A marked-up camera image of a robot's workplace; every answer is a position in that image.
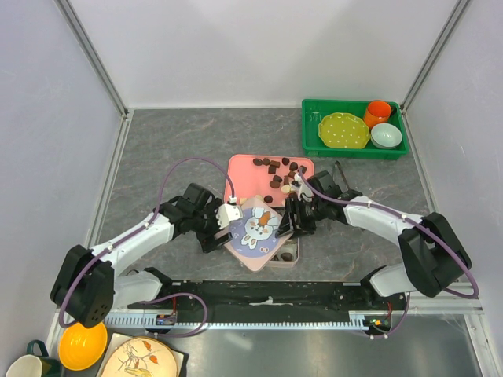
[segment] green plastic basket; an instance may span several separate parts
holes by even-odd
[[[406,129],[403,126],[400,107],[388,102],[395,113],[387,123],[402,132],[402,142],[395,149],[378,149],[371,141],[363,149],[329,148],[318,136],[318,124],[333,112],[349,112],[363,119],[369,101],[304,100],[302,101],[302,146],[306,156],[349,157],[354,159],[398,159],[409,152]]]

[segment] chocolate piece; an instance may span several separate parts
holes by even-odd
[[[283,259],[285,262],[291,262],[293,261],[293,255],[292,253],[283,253],[281,254],[281,259]]]

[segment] green mug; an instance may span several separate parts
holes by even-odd
[[[35,344],[39,346],[40,355],[35,355]],[[32,340],[26,347],[26,355],[14,361],[6,377],[60,377],[60,375],[60,362],[49,357],[42,340]]]

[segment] white wall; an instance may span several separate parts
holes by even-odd
[[[503,356],[503,2],[472,2],[409,110],[438,208],[472,258]]]
[[[401,101],[455,0],[72,0],[130,107]]]
[[[120,117],[53,1],[0,2],[0,375],[45,340]]]

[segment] gray countertop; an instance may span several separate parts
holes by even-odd
[[[141,110],[130,132],[108,205],[101,242],[139,223],[155,206],[160,183],[177,159],[204,156],[225,168],[238,153],[304,156],[301,113],[294,108]],[[335,159],[313,158],[316,171],[332,171]],[[397,161],[340,159],[352,188],[371,199],[414,214],[428,206],[412,154]],[[167,184],[164,200],[196,182],[221,195],[224,179],[213,166],[181,165]],[[300,240],[292,269],[266,267],[252,273],[228,251],[203,254],[194,234],[150,251],[132,269],[155,266],[174,279],[357,281],[381,265],[400,262],[398,248],[370,232],[325,220]]]

